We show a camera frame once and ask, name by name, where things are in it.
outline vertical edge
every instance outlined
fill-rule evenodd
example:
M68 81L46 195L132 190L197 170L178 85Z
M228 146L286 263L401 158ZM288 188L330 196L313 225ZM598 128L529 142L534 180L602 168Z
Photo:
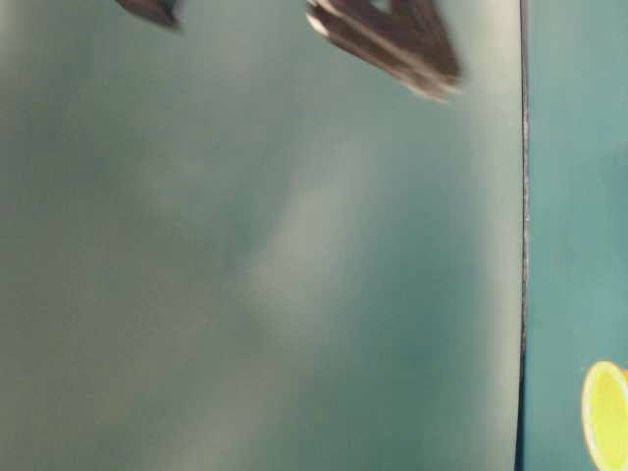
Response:
M526 336L528 327L528 277L529 251L528 229L530 225L530 123L529 123L529 88L528 88L528 0L520 0L521 9L521 137L522 146L522 263L521 263L521 358L519 370L519 410L517 418L517 442L515 448L515 471L523 471L523 439L525 432L525 367L526 367Z

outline teal wall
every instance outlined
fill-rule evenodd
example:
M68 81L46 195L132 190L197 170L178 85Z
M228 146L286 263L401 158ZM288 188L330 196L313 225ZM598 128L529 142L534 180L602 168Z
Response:
M0 5L1 469L510 468L518 2L446 105L301 3Z
M619 0L530 0L525 469L595 469L584 377L628 368L627 23Z

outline yellow circular object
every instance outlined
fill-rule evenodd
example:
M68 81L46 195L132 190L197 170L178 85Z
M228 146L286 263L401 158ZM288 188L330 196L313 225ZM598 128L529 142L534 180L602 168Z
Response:
M582 427L600 471L628 471L628 371L600 361L582 389Z

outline cabinet door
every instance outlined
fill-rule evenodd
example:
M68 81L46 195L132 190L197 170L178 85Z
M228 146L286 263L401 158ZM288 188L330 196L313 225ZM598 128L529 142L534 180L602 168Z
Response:
M2 2L3 469L512 467L519 4L440 5L446 104L304 1Z

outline yellow lid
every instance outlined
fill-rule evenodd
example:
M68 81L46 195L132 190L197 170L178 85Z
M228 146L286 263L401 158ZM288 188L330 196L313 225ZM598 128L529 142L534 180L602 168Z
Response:
M628 471L628 374L609 361L596 363L582 390L582 426L601 471Z

